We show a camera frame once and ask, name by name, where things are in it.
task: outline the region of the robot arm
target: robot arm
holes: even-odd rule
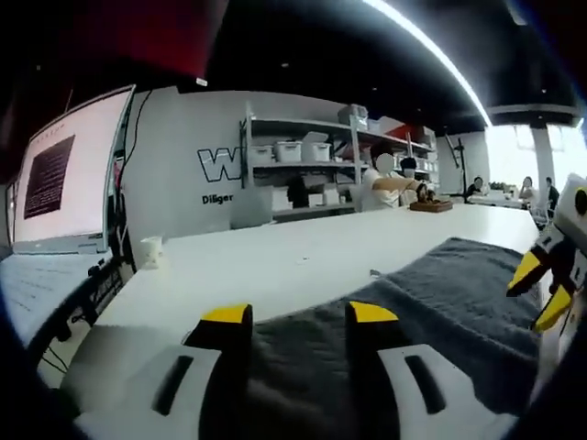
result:
[[[524,255],[507,296],[527,292],[552,270],[550,300],[532,328],[543,332],[569,310],[572,298],[583,290],[587,275],[587,181],[576,174],[560,195],[554,219]]]

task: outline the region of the laptop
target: laptop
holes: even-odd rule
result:
[[[129,86],[81,104],[28,143],[14,204],[7,206],[13,253],[0,262],[6,309],[25,346],[87,280],[88,270],[112,258],[109,177],[133,92]]]

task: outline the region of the white table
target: white table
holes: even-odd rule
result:
[[[482,204],[485,206],[501,206],[503,208],[524,208],[524,201],[521,199],[507,200],[503,197],[492,197],[491,195],[472,195],[467,199],[470,204]]]
[[[251,303],[255,321],[292,313],[365,286],[370,270],[399,270],[450,237],[526,253],[537,228],[527,211],[455,205],[442,214],[393,209],[172,239],[166,267],[128,282],[62,386],[85,411],[109,404],[142,363],[180,343],[210,309]]]

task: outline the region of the white cup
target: white cup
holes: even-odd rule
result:
[[[140,243],[145,257],[145,268],[157,269],[161,265],[163,257],[163,238],[161,236],[150,236],[140,240]]]

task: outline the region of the ceiling light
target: ceiling light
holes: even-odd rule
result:
[[[442,64],[444,64],[444,66],[449,70],[449,72],[452,74],[452,76],[455,77],[455,79],[460,84],[460,86],[463,88],[465,93],[472,100],[473,104],[475,105],[475,107],[477,107],[477,110],[479,110],[479,113],[481,114],[482,118],[484,119],[485,124],[488,127],[493,126],[492,121],[489,118],[489,115],[487,114],[487,112],[483,108],[483,104],[481,103],[479,96],[477,96],[477,94],[475,93],[475,91],[473,90],[471,85],[467,82],[467,80],[462,75],[462,73],[460,73],[459,69],[457,69],[457,66],[455,66],[455,64],[450,60],[450,58],[442,51],[442,49],[439,46],[437,46],[437,44],[434,41],[432,41],[430,39],[430,37],[428,35],[426,35],[424,32],[422,32],[422,30],[420,30],[419,27],[417,27],[414,23],[412,23],[410,20],[408,20],[406,17],[404,17],[399,11],[397,11],[395,8],[393,8],[392,6],[385,3],[383,0],[362,0],[362,1],[364,3],[366,3],[367,5],[374,7],[379,12],[381,12],[385,16],[389,17],[397,25],[399,25],[403,29],[407,30],[410,34],[412,34],[412,36],[415,39],[420,41],[420,43],[422,43],[426,49],[428,49],[430,52],[432,52],[432,54],[435,57],[437,57],[438,60]]]

